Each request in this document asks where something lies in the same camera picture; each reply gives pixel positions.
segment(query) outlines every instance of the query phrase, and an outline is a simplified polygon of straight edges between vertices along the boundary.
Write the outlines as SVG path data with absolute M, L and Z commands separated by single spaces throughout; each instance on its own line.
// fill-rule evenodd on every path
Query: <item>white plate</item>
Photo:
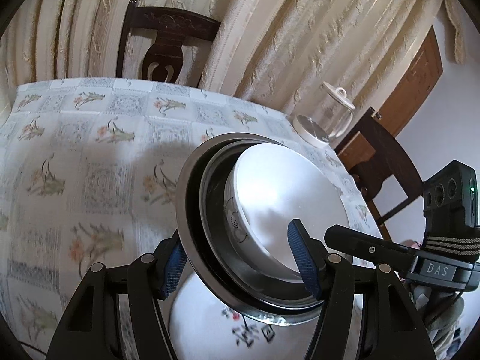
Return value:
M 193 274 L 175 298 L 169 333 L 179 360 L 303 359 L 316 323 L 269 326 L 244 320 Z
M 264 270 L 268 267 L 257 261 L 265 256 L 288 268 L 266 272 L 273 277 L 298 272 L 287 240 L 292 219 L 300 219 L 319 240 L 330 226 L 349 226 L 337 189 L 308 159 L 285 146 L 262 143 L 247 149 L 235 164 L 232 183 L 238 225 L 254 241 L 235 246 Z

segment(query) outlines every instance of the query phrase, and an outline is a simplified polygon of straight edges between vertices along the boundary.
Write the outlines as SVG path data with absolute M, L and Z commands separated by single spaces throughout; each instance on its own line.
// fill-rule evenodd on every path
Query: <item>wooden door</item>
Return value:
M 409 69 L 380 108 L 380 124 L 396 137 L 427 99 L 442 73 L 440 50 L 432 27 Z M 340 152 L 339 158 L 350 170 L 374 154 L 375 150 L 365 138 L 357 135 Z

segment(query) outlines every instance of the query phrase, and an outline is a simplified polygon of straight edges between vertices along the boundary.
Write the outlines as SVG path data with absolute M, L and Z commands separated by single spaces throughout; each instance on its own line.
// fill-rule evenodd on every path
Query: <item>cream patterned curtain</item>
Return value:
M 128 2 L 25 0 L 0 43 L 0 122 L 9 114 L 7 88 L 113 77 Z M 441 2 L 139 0 L 139 5 L 182 8 L 222 22 L 213 45 L 188 39 L 177 83 L 195 86 L 202 77 L 207 90 L 306 114 L 328 127 L 342 110 L 329 101 L 321 82 L 347 90 L 358 107 L 356 118 L 365 107 L 379 107 L 422 44 Z M 124 77 L 139 77 L 154 40 L 155 31 L 132 31 Z M 461 55 L 462 42 L 457 45 Z
M 321 89 L 325 80 L 346 89 L 358 118 L 365 107 L 381 105 L 395 88 L 441 3 L 233 0 L 202 87 L 287 114 L 309 115 L 330 126 L 343 108 Z M 243 11 L 249 16 L 243 17 Z M 260 17 L 267 19 L 262 28 Z

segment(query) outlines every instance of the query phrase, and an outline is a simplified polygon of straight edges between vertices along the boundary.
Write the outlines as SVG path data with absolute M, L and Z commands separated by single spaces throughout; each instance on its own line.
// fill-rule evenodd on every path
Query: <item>tablecloth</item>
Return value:
M 281 112 L 135 79 L 22 85 L 0 128 L 0 311 L 16 337 L 46 352 L 92 263 L 128 264 L 171 236 L 183 163 L 202 142 L 233 131 L 310 159 L 338 189 L 350 227 L 380 237 L 334 151 L 304 142 Z M 131 343 L 125 299 L 121 305 Z

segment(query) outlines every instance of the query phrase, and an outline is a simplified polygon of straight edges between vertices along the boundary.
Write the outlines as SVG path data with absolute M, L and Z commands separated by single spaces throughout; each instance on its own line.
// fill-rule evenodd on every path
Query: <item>stainless steel bowl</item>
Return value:
M 206 214 L 209 226 L 207 231 L 203 228 L 199 204 L 203 173 L 208 162 L 220 149 L 240 140 L 277 143 L 253 134 L 231 133 L 209 139 L 190 155 L 177 183 L 176 214 L 181 242 L 201 280 L 222 302 L 233 309 L 254 320 L 280 326 L 309 321 L 320 314 L 321 303 L 311 297 L 309 299 L 301 284 L 286 283 L 265 276 L 267 280 L 276 280 L 276 290 L 270 289 L 269 285 L 258 280 L 255 271 L 241 258 L 235 255 L 229 257 L 229 245 L 232 252 L 234 249 L 226 235 L 225 224 L 222 223 L 223 188 L 236 161 L 234 156 L 229 157 L 230 162 L 222 162 L 223 166 L 217 167 L 215 172 L 218 171 L 218 176 L 213 175 L 212 185 L 207 188 L 207 191 L 210 190 L 210 193 L 207 193 L 210 202 L 205 204 L 206 207 L 211 207 L 212 211 L 208 208 Z M 216 246 L 218 243 L 221 246 L 212 248 L 206 232 L 210 232 L 212 245 Z
M 297 271 L 283 265 L 279 260 L 273 257 L 265 247 L 257 243 L 255 237 L 252 236 L 253 230 L 249 226 L 245 212 L 243 212 L 242 207 L 237 206 L 235 203 L 235 188 L 233 186 L 233 173 L 235 167 L 243 153 L 256 144 L 258 144 L 258 142 L 250 140 L 241 140 L 230 143 L 220 149 L 207 164 L 200 185 L 200 214 L 202 215 L 203 228 L 206 231 L 208 229 L 206 215 L 203 213 L 206 212 L 205 201 L 207 197 L 207 187 L 211 180 L 215 180 L 215 178 L 212 178 L 212 172 L 218 166 L 221 166 L 224 161 L 228 161 L 231 155 L 234 155 L 234 167 L 227 177 L 223 188 L 223 214 L 226 218 L 226 221 L 224 222 L 226 226 L 223 226 L 224 223 L 222 223 L 222 230 L 226 229 L 226 233 L 229 236 L 233 249 L 235 249 L 241 259 L 248 263 L 256 272 L 263 273 L 270 278 L 276 278 L 290 283 L 302 283 L 302 277 Z M 275 146 L 284 147 L 284 145 L 280 143 Z

